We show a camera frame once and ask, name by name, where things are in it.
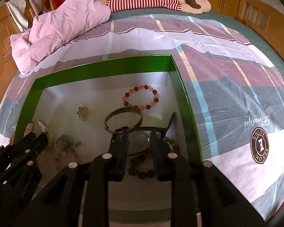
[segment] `white towel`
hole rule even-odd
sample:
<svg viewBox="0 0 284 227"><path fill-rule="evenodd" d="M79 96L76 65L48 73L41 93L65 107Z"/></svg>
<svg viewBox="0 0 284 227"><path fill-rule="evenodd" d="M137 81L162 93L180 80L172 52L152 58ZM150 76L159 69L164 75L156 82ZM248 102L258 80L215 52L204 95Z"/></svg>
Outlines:
<svg viewBox="0 0 284 227"><path fill-rule="evenodd" d="M25 0L10 0L6 3L6 5L19 30L23 32L28 29L28 21L24 17L24 10L26 6Z"/></svg>

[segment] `red and white striped fabric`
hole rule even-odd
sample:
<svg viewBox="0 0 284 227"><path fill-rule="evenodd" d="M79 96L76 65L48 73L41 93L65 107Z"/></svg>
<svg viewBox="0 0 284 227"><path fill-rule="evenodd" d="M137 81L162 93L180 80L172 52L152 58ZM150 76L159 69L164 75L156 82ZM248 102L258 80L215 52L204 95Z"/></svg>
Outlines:
<svg viewBox="0 0 284 227"><path fill-rule="evenodd" d="M181 10L179 0L106 0L106 5L112 12L147 7L165 7L173 10Z"/></svg>

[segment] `beaded bracelet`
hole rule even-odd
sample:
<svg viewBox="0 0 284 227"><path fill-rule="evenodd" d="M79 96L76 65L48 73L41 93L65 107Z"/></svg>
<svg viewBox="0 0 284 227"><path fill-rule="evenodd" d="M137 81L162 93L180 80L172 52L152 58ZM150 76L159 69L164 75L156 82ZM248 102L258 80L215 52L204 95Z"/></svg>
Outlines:
<svg viewBox="0 0 284 227"><path fill-rule="evenodd" d="M139 90L141 89L147 89L149 91L151 91L153 94L154 94L154 100L150 103L150 104L147 104L146 106L137 106L137 105L132 105L128 102L128 98L131 94L135 93L135 92L138 92ZM147 110L151 109L152 107L154 107L156 105L156 103L159 102L159 94L158 92L153 89L151 86L148 86L148 85L139 85L138 87L134 87L133 89L130 89L128 92L125 93L124 97L123 97L123 102L124 102L124 106L129 106L129 107L137 107L139 108L141 111L143 111L145 108Z"/></svg>

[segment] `metal bangle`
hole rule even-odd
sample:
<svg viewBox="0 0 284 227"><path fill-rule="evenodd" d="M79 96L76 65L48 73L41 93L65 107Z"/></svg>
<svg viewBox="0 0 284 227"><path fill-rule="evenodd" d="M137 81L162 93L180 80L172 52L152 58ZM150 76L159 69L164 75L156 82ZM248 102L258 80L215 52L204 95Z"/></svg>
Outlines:
<svg viewBox="0 0 284 227"><path fill-rule="evenodd" d="M108 125L107 125L107 121L117 115L117 114L121 114L121 113L136 113L136 114L139 114L140 115L140 119L139 121L132 127L129 127L127 129L122 129L122 130L119 130L117 129L117 131L113 131L113 130L110 130ZM111 112L105 119L105 130L110 132L111 134L116 134L116 135L123 135L125 133L131 133L131 132L134 132L136 130L138 130L140 128L140 126L142 125L142 122L143 122L143 114L141 112L141 110L139 108L136 108L136 107L123 107L123 108L120 108L120 109L117 109L113 112Z"/></svg>

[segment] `pink cloth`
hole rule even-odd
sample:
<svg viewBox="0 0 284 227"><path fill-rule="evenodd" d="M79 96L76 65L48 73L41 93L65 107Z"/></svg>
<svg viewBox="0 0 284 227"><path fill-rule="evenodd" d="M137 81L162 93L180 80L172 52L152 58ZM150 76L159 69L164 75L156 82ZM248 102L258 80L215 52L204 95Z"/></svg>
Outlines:
<svg viewBox="0 0 284 227"><path fill-rule="evenodd" d="M97 0L66 0L58 9L33 20L33 26L11 35L12 56L22 75L70 40L109 20L111 10Z"/></svg>
<svg viewBox="0 0 284 227"><path fill-rule="evenodd" d="M35 15L38 16L39 12L42 11L41 0L29 0L29 3L35 12Z"/></svg>

